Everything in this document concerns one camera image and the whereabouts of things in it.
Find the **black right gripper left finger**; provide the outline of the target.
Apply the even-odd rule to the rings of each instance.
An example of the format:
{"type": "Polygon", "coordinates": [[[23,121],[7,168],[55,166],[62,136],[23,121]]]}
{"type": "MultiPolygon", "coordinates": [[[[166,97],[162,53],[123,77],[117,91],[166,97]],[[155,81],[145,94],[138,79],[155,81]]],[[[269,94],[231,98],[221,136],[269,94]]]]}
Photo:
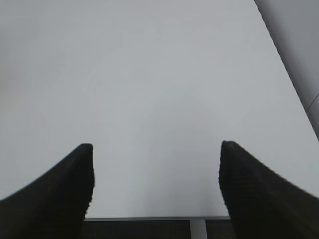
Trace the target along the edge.
{"type": "Polygon", "coordinates": [[[2,239],[77,239],[95,186],[93,145],[80,144],[0,202],[2,239]]]}

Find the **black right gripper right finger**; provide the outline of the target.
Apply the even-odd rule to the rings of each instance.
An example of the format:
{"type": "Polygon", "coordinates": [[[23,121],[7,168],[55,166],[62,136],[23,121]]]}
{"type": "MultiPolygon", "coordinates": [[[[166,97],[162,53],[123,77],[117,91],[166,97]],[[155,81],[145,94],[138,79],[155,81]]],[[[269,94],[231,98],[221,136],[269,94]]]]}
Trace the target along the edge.
{"type": "Polygon", "coordinates": [[[234,141],[221,144],[218,183],[239,239],[317,239],[319,200],[234,141]]]}

